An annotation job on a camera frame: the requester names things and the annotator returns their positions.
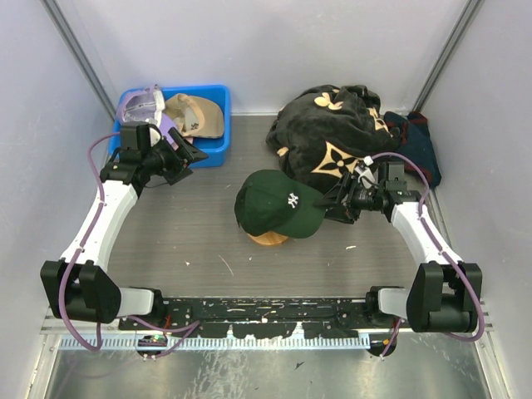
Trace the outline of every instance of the beige pattern print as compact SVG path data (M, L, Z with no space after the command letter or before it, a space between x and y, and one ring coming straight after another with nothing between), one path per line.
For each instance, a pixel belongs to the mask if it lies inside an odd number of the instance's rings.
M329 93L322 93L320 97L316 97L314 102L319 106L326 106L331 111L337 111L342 109L343 101L339 101L336 104L331 102L331 96Z
M325 156L318 167L311 173L323 173L338 178L342 177L347 171L352 173L361 159L338 149L328 141L325 141L325 144L327 146Z
M368 108L369 115L373 116L373 119L375 120L375 130L378 131L379 129L386 129L388 133L390 131L388 130L388 126L386 126L386 123L379 117L379 114L375 108Z
M288 147L281 147L277 150L277 155L284 156L288 152Z

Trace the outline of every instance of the white text logo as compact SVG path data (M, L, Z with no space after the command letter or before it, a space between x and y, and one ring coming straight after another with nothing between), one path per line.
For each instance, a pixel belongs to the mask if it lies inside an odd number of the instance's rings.
M299 197L297 197L293 193L290 193L290 196L288 197L288 204L292 205L292 209L296 207L296 205L298 204L298 200L299 200Z

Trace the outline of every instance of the purple cable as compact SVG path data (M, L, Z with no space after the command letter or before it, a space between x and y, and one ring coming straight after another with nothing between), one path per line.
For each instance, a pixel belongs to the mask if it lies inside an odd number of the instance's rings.
M98 186L98 193L99 193L99 196L100 196L100 203L98 204L98 208L96 209L96 213L94 214L94 217L92 218L91 224L89 224L89 227L87 228L85 234L83 235L83 238L80 241L80 248L77 249L74 252L74 254L72 255L72 259L71 259L70 263L66 266L65 273L63 274L63 277L61 279L61 283L59 285L59 313L61 314L61 318L62 318L63 322L65 323L66 329L70 332L70 334L85 349L88 349L91 352L97 352L101 348L101 344L102 344L102 342L101 342L101 324L100 323L96 324L96 346L93 346L87 340L85 340L85 338L83 338L81 336L81 334L76 330L76 328L72 325L72 321L70 320L70 318L68 317L68 314L67 314L67 306L65 304L65 293L66 293L66 290L67 290L68 278L69 278L69 276L70 276L70 274L72 272L72 269L74 268L74 265L76 264L76 261L79 258L80 254L81 254L81 251L83 250L83 247L85 246L86 242L88 241L88 239L89 239L89 237L90 237L90 235L92 233L92 230L96 226L96 223L97 223L98 219L100 218L101 211L103 210L103 207L105 206L104 202L101 199L104 199L106 197L106 194L105 194L105 191L104 191L104 188L103 188L103 184L101 183L100 175L98 174L98 169L96 168L96 165L94 165L94 160L92 160L91 153L92 153L92 150L94 150L94 148L98 144L100 144L104 140L110 139L114 135L119 135L119 133L113 133L112 135L106 135L106 136L101 137L100 139L96 140L89 147L89 150L86 153L86 156L87 156L87 158L89 160L89 166L91 167L92 174L96 178L96 184ZM135 320L137 323L140 323L140 324L142 324L142 325L144 325L144 326L146 326L148 328L151 328L153 330L162 331L163 333L181 333L183 331L187 331L187 333L185 334L185 336L183 338L188 337L195 330L195 328L198 326L198 324L200 323L200 322L194 322L194 323L190 324L189 326L183 327L183 328L164 329L164 328L158 328L157 326L149 324L149 323L145 322L144 320L142 320L140 318L137 318L135 316L130 316L130 319L131 320ZM169 349L168 351L163 352L164 355L163 355L163 353L161 353L160 355L166 356L167 354L169 354L171 351L173 351L176 347L178 347L183 342L183 338L181 340L179 340L171 349Z
M419 167L416 164L414 164L414 162L412 162L411 160L406 158L404 155L397 154L396 152L382 152L380 154L376 154L376 155L372 156L372 160L376 160L376 159L382 158L384 156L395 156L396 158L404 160L406 163L408 163L408 165L410 165L412 168L414 168L414 170L417 172L417 174L421 177L421 180L423 180L423 184L425 185L425 191L423 192L423 195L421 196L421 199L419 200L419 205L417 207L417 213L419 214L419 218L420 218L421 224L423 225L423 228L425 229L425 231L428 234L429 238L431 239L432 243L436 246L438 251L441 253L441 256L443 256L443 258L445 258L446 261L449 262L451 267L456 271L456 274L458 274L458 277L460 278L460 280L462 280L462 283L464 283L464 287L467 290L467 293L471 296L473 304L475 305L476 316L479 319L479 328L478 328L476 334L474 336L472 336L472 337L462 337L460 335L451 334L451 333L446 333L446 335L448 337L453 337L454 339L458 339L459 341L463 341L463 342L474 342L474 341L479 340L480 337L482 337L482 334L484 334L485 321L484 321L484 313L482 312L482 307L480 305L480 301L476 297L475 290L471 286L471 283L467 279L467 277L464 274L464 272L462 272L462 270L460 269L460 267L458 266L456 261L446 251L442 251L443 250L443 246L438 241L438 239L436 238L436 236L432 232L431 227L429 226L429 224L426 222L425 218L423 217L423 205L425 204L426 198L428 197L429 193L431 192L431 188L429 186L429 182L426 180L426 177L425 177L425 175L423 175L423 172L421 172L421 169L419 169Z
M155 355L155 359L159 359L164 356L170 355L183 341L189 337L189 335L200 325L199 321L195 321L192 324L189 325L189 331L186 332L186 334L170 349L166 349L164 352L159 353L158 355Z
M384 360L384 357L386 356L386 354L390 350L390 347L392 346L393 342L396 340L397 334L399 334L399 327L401 326L401 323L402 323L402 318L399 318L399 320L397 320L397 324L396 324L395 328L393 329L392 336L390 337L390 340L388 341L388 344L385 346L384 350L381 353L381 359L382 360Z
M67 306L65 304L65 293L67 290L67 282L68 282L70 273L72 272L72 269L74 268L74 265L76 264L76 261L79 258L81 251L83 250L83 247L85 246L87 240L89 239L89 236L91 235L92 230L94 229L94 226L96 226L96 222L100 218L101 211L103 210L103 207L104 207L103 199L106 197L104 190L103 190L103 184L101 183L100 176L98 175L98 169L96 168L96 165L94 165L94 161L92 160L91 153L94 147L100 144L103 140L110 139L114 135L118 135L118 133L113 133L112 135L106 135L96 140L89 147L89 150L86 153L86 156L89 160L89 165L91 167L92 174L96 178L96 183L98 185L98 192L100 194L100 203L98 204L96 213L94 214L94 217L92 218L91 224L89 224L89 227L87 228L85 234L83 235L83 238L80 241L80 248L74 252L72 259L70 260L70 263L66 266L65 273L63 274L63 277L61 279L61 283L59 284L59 314L61 314L61 318L63 319L63 322L65 323L66 329L85 349L88 349L91 352L99 351L101 348L101 324L99 322L96 324L96 346L93 346L89 342L87 342L84 337L81 336L81 334L73 326L70 318L68 318Z

